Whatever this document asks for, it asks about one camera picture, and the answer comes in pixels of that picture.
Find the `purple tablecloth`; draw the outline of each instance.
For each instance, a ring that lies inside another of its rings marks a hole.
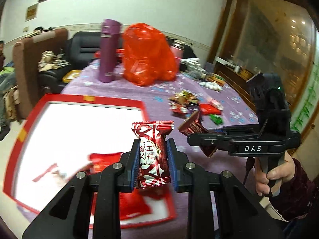
[[[127,98],[143,101],[150,120],[174,120],[175,129],[168,138],[174,138],[177,149],[185,152],[191,162],[201,165],[205,170],[221,173],[224,170],[231,171],[240,181],[245,176],[244,157],[231,157],[226,151],[217,150],[211,158],[207,158],[201,152],[199,147],[191,147],[187,143],[186,136],[181,134],[177,127],[184,119],[172,116],[168,107],[168,98],[181,89],[187,89],[198,94],[200,101],[203,103],[208,98],[219,100],[224,106],[223,121],[224,126],[237,124],[258,123],[257,117],[253,111],[245,104],[239,95],[229,85],[225,85],[223,91],[216,92],[200,86],[196,81],[182,73],[177,74],[173,82],[157,82],[149,87],[139,87],[122,78],[123,69],[118,66],[115,70],[116,80],[111,83],[102,83],[98,81],[99,60],[94,61],[86,67],[80,77],[70,82],[63,90],[63,94],[91,95]],[[204,116],[203,125],[207,129],[217,128],[208,116]],[[253,192],[255,184],[253,175],[250,175],[246,187]],[[163,239],[163,238],[185,238],[187,226],[188,194],[173,193],[174,204],[176,207],[177,218],[153,226],[122,229],[122,238],[129,239]],[[212,193],[214,224],[218,228],[217,214]],[[19,209],[29,221],[35,218],[33,213]]]

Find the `screw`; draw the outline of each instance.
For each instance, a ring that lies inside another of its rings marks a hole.
[[[121,163],[115,163],[115,164],[113,164],[113,168],[116,169],[116,170],[121,169],[122,166],[123,166],[123,165],[122,165]]]
[[[187,169],[194,169],[195,168],[195,164],[194,163],[187,163],[185,164]]]
[[[225,177],[225,178],[230,178],[232,177],[232,173],[230,171],[223,171],[222,172],[222,175]]]
[[[85,177],[85,172],[78,172],[77,173],[77,178],[83,179]]]

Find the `white wall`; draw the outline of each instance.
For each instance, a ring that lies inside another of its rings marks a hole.
[[[39,4],[37,18],[25,22],[28,6],[38,0],[7,0],[1,19],[0,37],[5,42],[43,26],[101,23],[104,18],[123,24],[145,22],[211,46],[223,0],[47,0]]]

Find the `yellow tray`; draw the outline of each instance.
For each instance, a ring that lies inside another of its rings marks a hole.
[[[69,72],[62,78],[62,82],[66,82],[66,83],[71,82],[73,79],[79,77],[81,72],[82,72],[82,70],[72,70],[72,71],[69,71]]]

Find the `red candy bag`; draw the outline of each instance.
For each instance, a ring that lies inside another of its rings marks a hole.
[[[216,107],[210,104],[200,104],[199,106],[203,115],[209,115],[209,114],[221,115],[221,110],[217,109]]]
[[[179,70],[163,33],[144,23],[129,26],[123,33],[124,78],[146,86],[155,80],[173,81]]]
[[[173,121],[133,123],[132,130],[141,139],[137,188],[161,186],[171,182],[165,136],[173,129]]]
[[[103,171],[107,166],[120,160],[122,153],[116,154],[91,154],[89,160],[93,162],[91,173]],[[94,215],[96,206],[97,192],[94,194],[91,213]],[[144,202],[143,197],[137,189],[132,193],[120,193],[120,220],[151,214],[150,207]]]

